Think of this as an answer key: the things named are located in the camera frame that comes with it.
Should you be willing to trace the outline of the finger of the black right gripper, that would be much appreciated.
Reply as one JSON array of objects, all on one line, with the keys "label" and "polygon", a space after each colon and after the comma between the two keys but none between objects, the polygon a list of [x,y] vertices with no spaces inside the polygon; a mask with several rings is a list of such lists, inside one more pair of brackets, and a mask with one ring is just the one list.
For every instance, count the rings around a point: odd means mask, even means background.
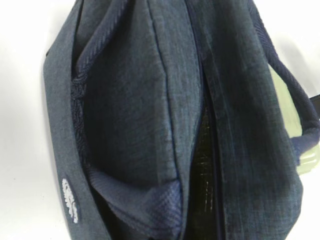
[{"label": "finger of the black right gripper", "polygon": [[311,97],[309,100],[313,105],[312,113],[311,113],[312,119],[315,119],[315,118],[319,119],[320,118],[320,95],[319,94],[315,95]]}]

